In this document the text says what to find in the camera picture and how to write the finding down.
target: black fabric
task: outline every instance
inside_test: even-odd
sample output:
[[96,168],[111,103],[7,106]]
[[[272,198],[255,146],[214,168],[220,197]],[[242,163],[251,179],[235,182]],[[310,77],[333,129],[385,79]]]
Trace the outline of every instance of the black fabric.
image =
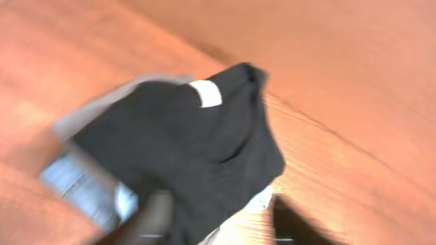
[[73,137],[140,199],[172,191],[167,244],[201,242],[283,171],[262,101],[265,73],[241,63],[208,80],[221,105],[201,108],[188,84],[147,82]]
[[280,196],[274,199],[272,223],[276,245],[333,245]]

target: wood grain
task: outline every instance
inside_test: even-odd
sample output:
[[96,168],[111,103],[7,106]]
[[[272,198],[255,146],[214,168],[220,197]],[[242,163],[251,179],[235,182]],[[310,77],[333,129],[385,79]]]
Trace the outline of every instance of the wood grain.
[[[322,7],[327,3],[300,4],[329,17],[323,12],[329,9]],[[56,119],[143,73],[204,78],[225,68],[118,1],[4,1],[0,30],[0,243],[6,245],[74,244],[97,232],[35,179],[59,150],[60,142],[48,131]],[[317,39],[308,30],[297,30],[298,40]],[[300,60],[285,59],[278,53],[289,42],[277,41],[281,50],[263,42],[268,50],[253,60],[263,61],[272,72],[268,115],[287,161],[284,175],[274,183],[277,191],[336,240],[436,244],[432,114],[420,110],[426,116],[412,116],[363,80],[345,83],[365,73],[344,73],[348,69],[334,66],[348,68],[346,60],[326,66],[334,52],[325,51],[320,59],[308,52],[311,56],[303,59],[306,54],[300,51]],[[303,50],[317,45],[322,42],[309,42]],[[288,76],[289,67],[295,76]],[[375,78],[372,68],[365,79]],[[305,82],[312,85],[303,86]],[[422,105],[432,112],[425,100]],[[222,236],[218,243],[270,242],[268,218],[241,212],[225,230],[229,238]]]
[[264,67],[270,92],[436,197],[434,1],[120,2],[213,57]]

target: black t-shirt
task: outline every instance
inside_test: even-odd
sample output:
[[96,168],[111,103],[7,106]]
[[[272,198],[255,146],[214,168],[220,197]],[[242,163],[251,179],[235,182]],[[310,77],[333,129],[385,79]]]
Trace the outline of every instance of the black t-shirt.
[[220,105],[202,108],[189,84],[147,82],[73,137],[140,200],[172,191],[167,244],[201,242],[283,171],[262,101],[265,73],[241,63],[207,80]]

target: folded clothes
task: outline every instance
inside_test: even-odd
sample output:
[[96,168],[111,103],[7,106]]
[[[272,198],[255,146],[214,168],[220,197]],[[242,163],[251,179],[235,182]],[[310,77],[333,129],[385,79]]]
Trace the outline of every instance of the folded clothes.
[[197,244],[283,171],[265,81],[241,63],[204,81],[142,83],[72,140],[140,202],[171,190],[174,223],[164,244]]
[[138,76],[70,112],[51,127],[52,132],[65,141],[65,147],[62,154],[47,165],[40,180],[106,232],[118,228],[120,223],[124,223],[137,210],[137,197],[81,151],[70,138],[114,102],[134,91],[137,85],[148,81],[184,84],[191,80],[188,77],[175,78],[162,73]]

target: gray fabric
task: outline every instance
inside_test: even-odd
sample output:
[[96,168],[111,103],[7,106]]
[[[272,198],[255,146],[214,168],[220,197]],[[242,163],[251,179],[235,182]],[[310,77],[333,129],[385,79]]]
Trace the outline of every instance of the gray fabric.
[[70,112],[51,128],[65,142],[65,147],[63,153],[42,172],[40,179],[106,231],[118,225],[114,203],[120,182],[69,139],[114,102],[134,91],[139,83],[148,81],[182,84],[189,82],[189,78],[173,78],[165,74],[139,76]]

